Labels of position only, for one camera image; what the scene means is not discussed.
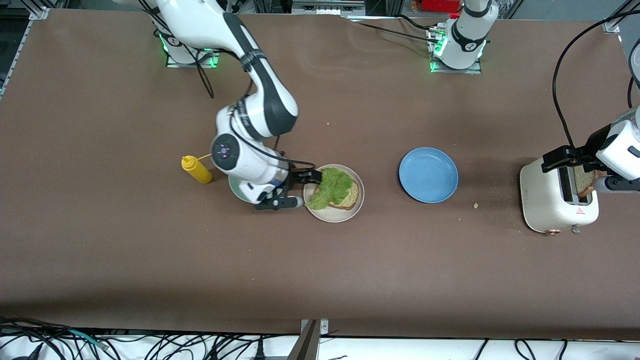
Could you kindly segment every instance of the plate rim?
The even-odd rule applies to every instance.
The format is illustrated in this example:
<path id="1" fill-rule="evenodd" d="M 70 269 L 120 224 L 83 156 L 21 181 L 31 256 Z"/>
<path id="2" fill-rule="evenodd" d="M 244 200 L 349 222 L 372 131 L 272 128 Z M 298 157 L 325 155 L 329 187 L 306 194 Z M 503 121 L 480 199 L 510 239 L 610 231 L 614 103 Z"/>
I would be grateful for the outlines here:
<path id="1" fill-rule="evenodd" d="M 403 183 L 403 179 L 402 179 L 402 167 L 405 164 L 405 160 L 407 159 L 407 157 L 409 155 L 411 155 L 411 153 L 413 152 L 417 152 L 420 150 L 435 150 L 436 152 L 443 154 L 447 159 L 449 159 L 449 161 L 451 162 L 451 165 L 453 165 L 453 169 L 455 170 L 455 174 L 456 174 L 456 184 L 453 186 L 453 191 L 444 199 L 442 200 L 438 200 L 438 201 L 425 201 L 425 200 L 420 200 L 418 199 L 418 197 L 416 197 L 414 194 L 412 194 L 409 190 L 407 190 L 406 186 Z M 417 147 L 409 152 L 407 152 L 403 158 L 402 161 L 400 161 L 400 166 L 398 166 L 398 178 L 400 180 L 400 185 L 402 186 L 403 190 L 413 199 L 425 203 L 425 204 L 438 204 L 439 202 L 443 202 L 445 200 L 447 200 L 448 198 L 452 197 L 453 194 L 456 192 L 456 190 L 458 189 L 458 184 L 460 183 L 460 174 L 458 173 L 458 167 L 456 166 L 455 161 L 453 161 L 453 159 L 444 151 L 440 150 L 440 149 L 436 149 L 434 147 Z"/>
<path id="2" fill-rule="evenodd" d="M 357 208 L 357 210 L 353 212 L 353 214 L 351 214 L 350 216 L 348 216 L 348 217 L 347 217 L 347 218 L 345 218 L 344 220 L 327 220 L 327 219 L 325 219 L 325 218 L 321 218 L 321 216 L 320 216 L 319 214 L 317 214 L 317 212 L 318 212 L 318 211 L 322 211 L 322 210 L 310 209 L 310 208 L 308 208 L 308 207 L 306 207 L 306 206 L 305 206 L 305 208 L 307 208 L 307 210 L 309 210 L 309 212 L 311 213 L 311 215 L 313 215 L 314 217 L 316 217 L 316 218 L 317 218 L 317 219 L 319 219 L 320 221 L 328 222 L 328 223 L 331 223 L 331 224 L 337 224 L 337 223 L 339 223 L 339 222 L 345 222 L 345 221 L 347 221 L 347 220 L 349 220 L 349 219 L 353 218 L 357 213 L 359 213 L 359 212 L 360 212 L 360 209 L 361 209 L 361 208 L 362 208 L 362 206 L 364 205 L 364 183 L 362 182 L 362 178 L 360 177 L 360 175 L 358 175 L 358 173 L 357 173 L 357 172 L 355 172 L 352 168 L 350 168 L 350 167 L 348 167 L 348 166 L 346 166 L 346 165 L 341 165 L 341 164 L 327 164 L 327 165 L 323 165 L 323 166 L 321 166 L 321 167 L 316 168 L 316 170 L 320 171 L 320 170 L 322 170 L 322 169 L 324 169 L 324 168 L 333 167 L 333 166 L 344 167 L 344 168 L 346 168 L 346 169 L 349 169 L 349 170 L 350 170 L 354 175 L 356 175 L 357 180 L 356 180 L 356 179 L 353 179 L 353 180 L 354 180 L 354 181 L 356 181 L 356 182 L 358 183 L 358 185 L 361 187 L 361 189 L 360 189 L 360 196 L 362 197 L 362 203 L 361 203 L 361 204 L 360 204 L 360 206 Z M 317 184 L 311 184 L 311 183 L 310 183 L 310 184 L 305 184 L 305 185 L 304 185 L 303 190 L 302 190 L 302 198 L 303 198 L 303 201 L 304 201 L 304 198 L 305 198 L 304 189 L 305 189 L 307 186 L 318 186 L 318 185 L 317 185 Z"/>

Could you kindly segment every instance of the black strap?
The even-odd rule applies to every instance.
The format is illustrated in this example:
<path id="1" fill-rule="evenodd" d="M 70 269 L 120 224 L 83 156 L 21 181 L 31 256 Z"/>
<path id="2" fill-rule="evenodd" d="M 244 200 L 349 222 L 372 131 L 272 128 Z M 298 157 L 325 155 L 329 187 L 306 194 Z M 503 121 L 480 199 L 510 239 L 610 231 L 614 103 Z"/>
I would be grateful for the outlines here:
<path id="1" fill-rule="evenodd" d="M 482 43 L 486 39 L 486 35 L 477 40 L 471 40 L 465 37 L 458 31 L 458 21 L 453 23 L 453 26 L 451 26 L 451 30 L 452 30 L 451 34 L 453 35 L 453 39 L 458 44 L 460 44 L 460 47 L 462 47 L 462 51 L 466 53 L 471 53 L 472 51 L 476 50 L 478 46 L 482 45 Z"/>
<path id="2" fill-rule="evenodd" d="M 491 8 L 491 3 L 493 2 L 493 0 L 489 0 L 489 2 L 487 2 L 486 4 L 486 9 L 484 9 L 481 12 L 475 12 L 473 10 L 471 10 L 470 8 L 467 8 L 467 4 L 465 4 L 465 13 L 473 16 L 473 17 L 483 17 L 486 15 L 486 13 L 489 12 L 489 9 Z"/>
<path id="3" fill-rule="evenodd" d="M 244 54 L 242 58 L 240 58 L 240 65 L 242 65 L 242 69 L 245 72 L 251 70 L 251 65 L 256 62 L 258 59 L 266 59 L 267 57 L 264 55 L 262 50 L 252 49 Z"/>

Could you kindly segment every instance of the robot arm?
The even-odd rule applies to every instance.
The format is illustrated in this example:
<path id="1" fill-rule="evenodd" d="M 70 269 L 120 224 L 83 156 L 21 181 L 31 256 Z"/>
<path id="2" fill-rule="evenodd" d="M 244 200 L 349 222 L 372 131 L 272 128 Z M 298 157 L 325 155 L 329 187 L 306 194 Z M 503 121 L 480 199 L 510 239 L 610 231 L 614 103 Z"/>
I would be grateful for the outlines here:
<path id="1" fill-rule="evenodd" d="M 434 55 L 453 69 L 466 69 L 482 55 L 489 29 L 498 17 L 495 0 L 466 0 L 457 19 L 449 19 L 442 45 Z"/>
<path id="2" fill-rule="evenodd" d="M 602 193 L 640 192 L 640 107 L 626 111 L 611 124 L 593 133 L 584 146 L 575 150 L 562 146 L 543 156 L 544 173 L 563 166 L 586 164 L 603 170 L 593 188 Z"/>
<path id="3" fill-rule="evenodd" d="M 218 135 L 211 145 L 211 159 L 222 172 L 239 180 L 238 190 L 246 200 L 260 204 L 289 176 L 289 164 L 262 141 L 291 131 L 298 118 L 298 105 L 247 27 L 215 0 L 115 1 L 138 8 L 148 4 L 156 17 L 161 16 L 166 26 L 152 18 L 162 34 L 175 39 L 169 44 L 172 57 L 174 53 L 186 53 L 191 63 L 199 53 L 197 49 L 224 49 L 234 54 L 249 73 L 257 91 L 218 112 Z"/>

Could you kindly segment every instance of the blue plate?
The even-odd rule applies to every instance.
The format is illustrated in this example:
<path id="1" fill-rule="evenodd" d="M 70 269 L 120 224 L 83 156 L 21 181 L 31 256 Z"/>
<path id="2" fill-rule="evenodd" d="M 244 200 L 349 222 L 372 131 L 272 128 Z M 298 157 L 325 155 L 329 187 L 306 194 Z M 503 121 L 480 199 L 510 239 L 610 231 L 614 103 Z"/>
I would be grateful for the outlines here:
<path id="1" fill-rule="evenodd" d="M 432 147 L 419 147 L 402 159 L 400 183 L 418 201 L 442 202 L 458 187 L 458 169 L 444 152 Z"/>

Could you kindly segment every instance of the green indicator light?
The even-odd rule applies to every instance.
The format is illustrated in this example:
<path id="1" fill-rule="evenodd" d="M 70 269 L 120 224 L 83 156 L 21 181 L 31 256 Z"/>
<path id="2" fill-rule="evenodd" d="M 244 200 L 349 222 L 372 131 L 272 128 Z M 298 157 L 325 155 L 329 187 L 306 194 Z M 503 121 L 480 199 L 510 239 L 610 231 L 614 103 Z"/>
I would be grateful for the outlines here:
<path id="1" fill-rule="evenodd" d="M 162 37 L 160 37 L 160 41 L 162 41 L 162 48 L 164 49 L 164 51 L 165 51 L 166 53 L 169 53 L 169 50 L 167 50 L 167 48 L 166 48 L 166 44 L 164 43 L 164 39 L 163 39 Z"/>
<path id="2" fill-rule="evenodd" d="M 218 54 L 209 58 L 209 65 L 211 65 L 211 67 L 218 67 Z"/>

